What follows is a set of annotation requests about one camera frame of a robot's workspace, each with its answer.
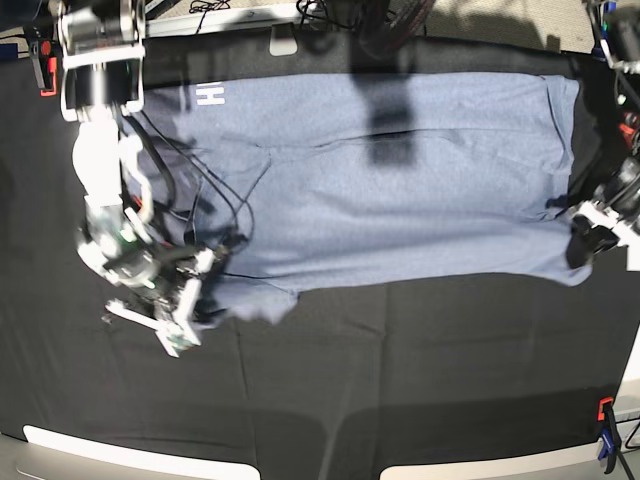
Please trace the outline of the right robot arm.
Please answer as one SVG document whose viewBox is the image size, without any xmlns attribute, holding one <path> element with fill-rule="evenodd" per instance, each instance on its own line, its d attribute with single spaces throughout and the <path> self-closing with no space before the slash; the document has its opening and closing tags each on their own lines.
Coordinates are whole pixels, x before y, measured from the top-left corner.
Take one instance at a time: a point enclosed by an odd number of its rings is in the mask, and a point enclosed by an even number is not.
<svg viewBox="0 0 640 480">
<path fill-rule="evenodd" d="M 107 311 L 169 340 L 196 344 L 196 305 L 220 255 L 173 243 L 185 189 L 136 119 L 144 107 L 146 22 L 141 1 L 62 1 L 56 9 L 61 113 L 78 124 L 72 151 L 84 191 L 77 252 L 109 283 L 129 289 L 141 312 L 113 300 Z"/>
</svg>

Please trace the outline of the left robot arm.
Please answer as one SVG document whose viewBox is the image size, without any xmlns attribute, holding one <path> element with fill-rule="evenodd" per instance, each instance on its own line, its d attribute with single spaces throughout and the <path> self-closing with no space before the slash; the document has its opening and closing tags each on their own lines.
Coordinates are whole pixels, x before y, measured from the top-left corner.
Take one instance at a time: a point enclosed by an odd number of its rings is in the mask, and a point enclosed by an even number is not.
<svg viewBox="0 0 640 480">
<path fill-rule="evenodd" d="M 608 68 L 609 84 L 591 97 L 603 100 L 613 118 L 604 133 L 617 157 L 601 155 L 580 174 L 569 197 L 570 267 L 589 265 L 601 252 L 626 250 L 626 268 L 639 269 L 639 6 L 586 1 L 594 38 L 592 56 Z"/>
</svg>

